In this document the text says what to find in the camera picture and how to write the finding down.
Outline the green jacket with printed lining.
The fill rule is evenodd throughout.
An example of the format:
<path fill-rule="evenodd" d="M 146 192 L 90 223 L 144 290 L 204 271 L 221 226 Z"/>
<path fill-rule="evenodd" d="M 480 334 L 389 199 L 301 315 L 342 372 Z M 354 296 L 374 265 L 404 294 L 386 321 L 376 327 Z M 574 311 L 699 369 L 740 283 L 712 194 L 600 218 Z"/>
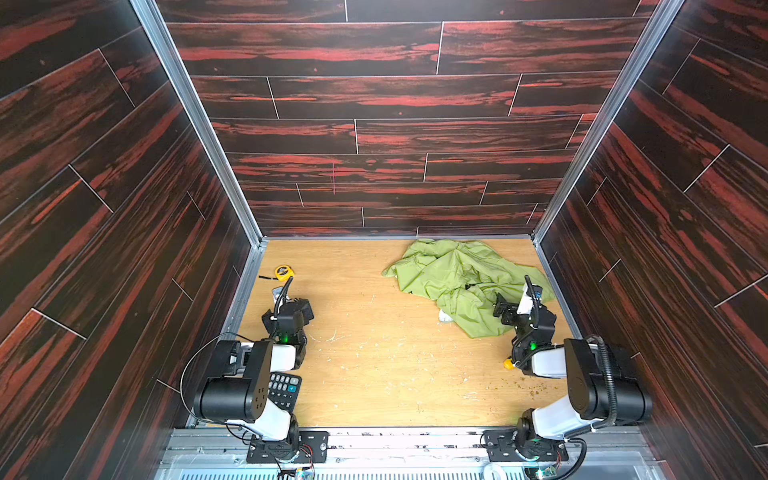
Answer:
<path fill-rule="evenodd" d="M 402 292 L 434 301 L 471 338 L 509 330 L 493 315 L 496 296 L 518 302 L 526 277 L 543 288 L 543 302 L 555 299 L 540 270 L 515 264 L 480 241 L 417 240 L 382 275 L 394 278 Z"/>

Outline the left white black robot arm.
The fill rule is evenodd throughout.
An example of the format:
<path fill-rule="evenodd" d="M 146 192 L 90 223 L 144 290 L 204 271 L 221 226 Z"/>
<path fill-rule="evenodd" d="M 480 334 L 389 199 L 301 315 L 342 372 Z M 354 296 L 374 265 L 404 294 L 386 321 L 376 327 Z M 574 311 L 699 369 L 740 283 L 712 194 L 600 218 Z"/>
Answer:
<path fill-rule="evenodd" d="M 305 360 L 305 327 L 313 319 L 307 299 L 279 300 L 262 316 L 267 338 L 217 341 L 192 397 L 193 414 L 208 423 L 243 428 L 257 455 L 282 462 L 297 457 L 299 427 L 291 404 L 298 385 L 289 373 Z"/>

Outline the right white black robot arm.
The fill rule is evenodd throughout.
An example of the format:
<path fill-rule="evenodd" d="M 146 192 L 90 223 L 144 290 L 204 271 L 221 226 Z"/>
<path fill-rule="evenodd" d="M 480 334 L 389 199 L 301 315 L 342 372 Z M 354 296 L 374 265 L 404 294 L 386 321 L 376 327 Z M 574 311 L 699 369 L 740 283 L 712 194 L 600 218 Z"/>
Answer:
<path fill-rule="evenodd" d="M 504 365 L 527 376 L 564 379 L 567 393 L 546 407 L 526 410 L 512 433 L 493 440 L 491 458 L 514 452 L 528 461 L 566 460 L 570 439 L 651 417 L 652 398 L 626 353 L 597 335 L 554 344 L 556 315 L 541 303 L 539 293 L 526 291 L 517 303 L 498 294 L 493 315 L 515 331 Z"/>

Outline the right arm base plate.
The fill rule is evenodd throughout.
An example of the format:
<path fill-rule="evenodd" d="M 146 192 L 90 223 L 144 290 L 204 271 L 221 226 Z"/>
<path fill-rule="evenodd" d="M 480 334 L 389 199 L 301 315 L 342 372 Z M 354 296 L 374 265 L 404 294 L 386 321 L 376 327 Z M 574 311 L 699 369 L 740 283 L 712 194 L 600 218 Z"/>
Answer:
<path fill-rule="evenodd" d="M 480 438 L 491 462 L 556 463 L 567 461 L 565 443 L 533 433 L 512 430 L 486 430 Z"/>

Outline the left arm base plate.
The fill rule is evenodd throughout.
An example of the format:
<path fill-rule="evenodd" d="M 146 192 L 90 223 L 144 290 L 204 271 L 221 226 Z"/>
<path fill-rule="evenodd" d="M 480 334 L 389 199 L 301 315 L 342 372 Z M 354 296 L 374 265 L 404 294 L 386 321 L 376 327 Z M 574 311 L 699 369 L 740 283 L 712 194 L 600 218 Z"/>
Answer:
<path fill-rule="evenodd" d="M 251 440 L 248 464 L 322 464 L 327 460 L 330 433 L 322 430 L 299 430 L 289 433 L 285 440 Z"/>

